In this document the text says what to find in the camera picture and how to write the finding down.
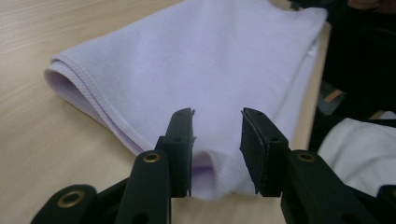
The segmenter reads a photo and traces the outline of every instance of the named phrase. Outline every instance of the screw hole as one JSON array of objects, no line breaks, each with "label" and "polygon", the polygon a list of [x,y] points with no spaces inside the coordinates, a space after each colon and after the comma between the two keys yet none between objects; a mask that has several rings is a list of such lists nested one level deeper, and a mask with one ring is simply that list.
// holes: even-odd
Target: screw hole
[{"label": "screw hole", "polygon": [[132,224],[149,223],[149,215],[147,213],[138,213],[132,218]]},{"label": "screw hole", "polygon": [[73,207],[80,203],[85,196],[85,192],[81,189],[75,189],[64,194],[57,202],[62,208]]},{"label": "screw hole", "polygon": [[161,158],[160,154],[157,153],[149,153],[143,158],[145,162],[156,162]]}]

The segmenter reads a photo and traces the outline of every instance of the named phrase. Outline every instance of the wooden table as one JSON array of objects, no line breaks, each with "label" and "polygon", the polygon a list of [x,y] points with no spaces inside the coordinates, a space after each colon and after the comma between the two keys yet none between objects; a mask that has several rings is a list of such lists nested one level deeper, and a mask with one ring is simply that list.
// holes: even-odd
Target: wooden table
[{"label": "wooden table", "polygon": [[[112,132],[57,96],[43,71],[51,55],[177,2],[0,0],[0,223],[30,222],[66,186],[89,184],[102,191],[129,175],[135,156]],[[326,26],[292,148],[306,147],[328,35]],[[172,210],[176,224],[285,222],[279,199],[252,196],[173,200]]]}]

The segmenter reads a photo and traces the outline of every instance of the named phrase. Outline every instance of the lavender towel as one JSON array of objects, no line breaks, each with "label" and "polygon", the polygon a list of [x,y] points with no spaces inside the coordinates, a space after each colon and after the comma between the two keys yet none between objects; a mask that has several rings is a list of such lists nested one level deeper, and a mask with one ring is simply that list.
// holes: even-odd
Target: lavender towel
[{"label": "lavender towel", "polygon": [[134,154],[154,148],[175,111],[195,109],[192,195],[253,193],[240,111],[264,112],[292,139],[325,17],[266,0],[187,0],[55,55],[45,77]]}]

